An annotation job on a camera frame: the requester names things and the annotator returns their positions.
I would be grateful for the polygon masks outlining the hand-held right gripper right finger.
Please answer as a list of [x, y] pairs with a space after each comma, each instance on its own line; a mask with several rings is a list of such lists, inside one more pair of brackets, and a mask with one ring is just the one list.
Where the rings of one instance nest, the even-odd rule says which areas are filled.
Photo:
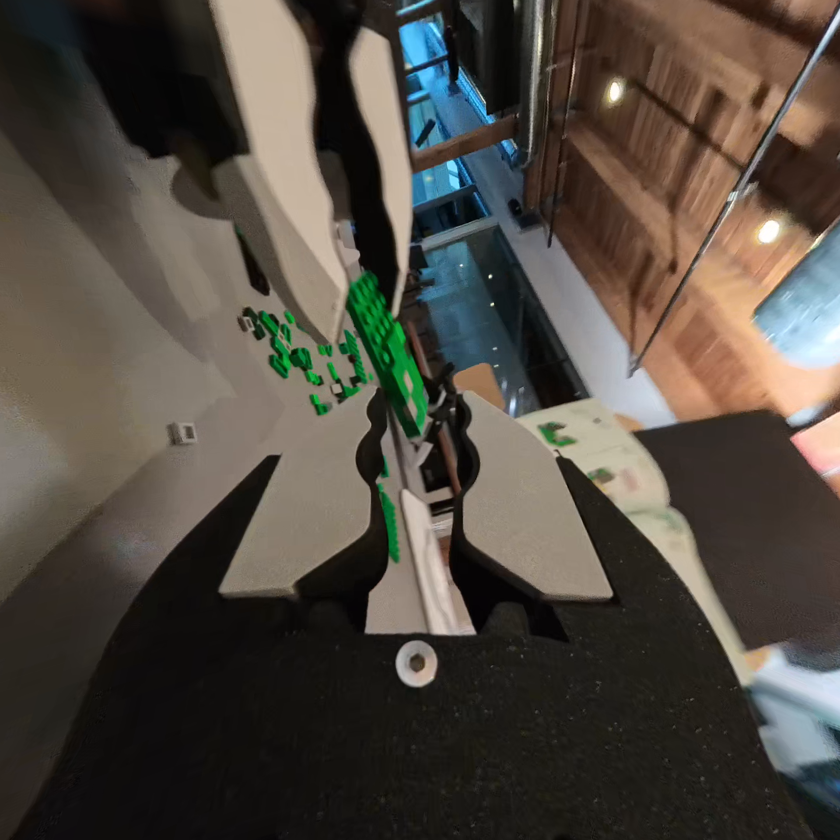
[[474, 392], [457, 400], [459, 481], [449, 568], [479, 634], [499, 605], [526, 632], [561, 634], [554, 607], [614, 592], [558, 460]]

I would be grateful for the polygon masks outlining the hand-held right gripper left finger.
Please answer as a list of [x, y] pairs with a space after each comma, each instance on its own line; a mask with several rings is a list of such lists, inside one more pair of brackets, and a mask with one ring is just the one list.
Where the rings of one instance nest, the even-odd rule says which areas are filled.
[[389, 562], [378, 488], [387, 419], [382, 389], [363, 389], [286, 448], [219, 585], [226, 602], [326, 604], [365, 632]]

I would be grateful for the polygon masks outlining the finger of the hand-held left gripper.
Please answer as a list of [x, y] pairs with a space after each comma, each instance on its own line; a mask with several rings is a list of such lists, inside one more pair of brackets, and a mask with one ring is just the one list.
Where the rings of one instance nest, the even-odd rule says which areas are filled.
[[213, 169], [272, 289], [318, 343], [336, 339], [348, 278], [313, 139], [311, 51], [285, 2], [212, 1], [247, 151]]
[[413, 168], [405, 119], [403, 60], [392, 2], [313, 4], [320, 44], [314, 65], [314, 136], [339, 156], [360, 263], [397, 315], [408, 273]]

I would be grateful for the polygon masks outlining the pile of lego pieces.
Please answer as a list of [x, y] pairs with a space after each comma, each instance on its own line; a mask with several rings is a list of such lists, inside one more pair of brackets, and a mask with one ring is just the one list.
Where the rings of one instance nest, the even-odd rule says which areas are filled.
[[268, 346], [268, 364], [284, 381], [305, 382], [308, 403], [316, 417], [329, 414], [375, 383], [365, 362], [361, 340], [344, 329], [337, 340], [318, 343], [303, 330], [289, 310], [282, 315], [250, 306], [237, 316], [239, 328]]

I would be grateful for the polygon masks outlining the green lego plate assembly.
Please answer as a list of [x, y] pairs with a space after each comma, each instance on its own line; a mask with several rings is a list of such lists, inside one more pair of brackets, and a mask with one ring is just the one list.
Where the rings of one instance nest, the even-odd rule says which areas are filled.
[[370, 271], [350, 284], [346, 308], [404, 434], [419, 438], [428, 411], [424, 382], [403, 327], [394, 319]]

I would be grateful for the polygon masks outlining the green studded lego plate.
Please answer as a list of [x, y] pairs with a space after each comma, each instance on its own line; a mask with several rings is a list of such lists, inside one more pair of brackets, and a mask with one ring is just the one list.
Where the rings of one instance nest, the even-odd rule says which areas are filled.
[[392, 562], [399, 564], [401, 561], [401, 548], [396, 517], [396, 505], [387, 494], [381, 482], [377, 482], [377, 489], [379, 491], [381, 508], [385, 519], [388, 555]]

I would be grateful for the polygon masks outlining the wooden beam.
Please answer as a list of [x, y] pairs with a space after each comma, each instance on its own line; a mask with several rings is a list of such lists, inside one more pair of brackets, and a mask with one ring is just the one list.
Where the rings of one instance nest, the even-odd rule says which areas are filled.
[[517, 134], [518, 124], [518, 115], [512, 113], [495, 122], [436, 143], [429, 148], [415, 150], [411, 153], [412, 172], [425, 172], [435, 166], [511, 140]]

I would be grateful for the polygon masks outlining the open instruction booklet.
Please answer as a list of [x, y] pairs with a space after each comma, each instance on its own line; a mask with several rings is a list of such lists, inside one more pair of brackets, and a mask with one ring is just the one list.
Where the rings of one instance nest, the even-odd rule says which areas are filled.
[[686, 518], [670, 504], [666, 478], [653, 456], [594, 398], [542, 409], [518, 421], [599, 487], [659, 551], [705, 614], [742, 686], [753, 671], [732, 620], [711, 584]]

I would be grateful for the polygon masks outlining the large window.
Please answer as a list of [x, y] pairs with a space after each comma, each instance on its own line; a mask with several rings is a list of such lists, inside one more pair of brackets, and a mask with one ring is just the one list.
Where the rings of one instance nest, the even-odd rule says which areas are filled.
[[[406, 70], [408, 139], [411, 152], [493, 123], [514, 112], [490, 114], [477, 82], [461, 57], [450, 77], [445, 14], [412, 16], [399, 29]], [[416, 239], [484, 219], [501, 217], [509, 199], [522, 194], [516, 136], [486, 150], [413, 174]]]

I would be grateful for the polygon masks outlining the tan chair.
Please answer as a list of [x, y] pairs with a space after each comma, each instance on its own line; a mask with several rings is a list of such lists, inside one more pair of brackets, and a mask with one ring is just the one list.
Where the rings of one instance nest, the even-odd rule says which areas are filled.
[[501, 411], [507, 411], [506, 399], [497, 382], [494, 368], [489, 363], [482, 362], [458, 371], [452, 379], [460, 392], [474, 392]]

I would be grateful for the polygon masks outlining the black and white device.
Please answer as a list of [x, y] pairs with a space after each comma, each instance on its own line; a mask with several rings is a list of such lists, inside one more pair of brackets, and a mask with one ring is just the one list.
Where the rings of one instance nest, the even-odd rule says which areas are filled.
[[454, 384], [455, 364], [447, 362], [436, 375], [422, 375], [427, 394], [427, 419], [429, 425], [423, 441], [416, 451], [415, 466], [423, 465], [438, 442], [439, 435], [452, 416], [457, 403], [458, 390]]

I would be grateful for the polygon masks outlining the black panel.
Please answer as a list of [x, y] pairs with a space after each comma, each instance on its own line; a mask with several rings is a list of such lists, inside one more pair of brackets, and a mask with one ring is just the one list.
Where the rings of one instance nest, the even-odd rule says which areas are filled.
[[838, 628], [838, 497], [767, 410], [635, 433], [745, 648]]

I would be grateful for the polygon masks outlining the glass partition wall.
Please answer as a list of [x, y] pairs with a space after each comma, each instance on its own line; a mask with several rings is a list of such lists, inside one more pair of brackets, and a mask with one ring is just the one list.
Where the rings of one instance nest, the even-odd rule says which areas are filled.
[[426, 251], [421, 294], [434, 349], [456, 372], [486, 363], [520, 417], [589, 398], [571, 356], [499, 226]]

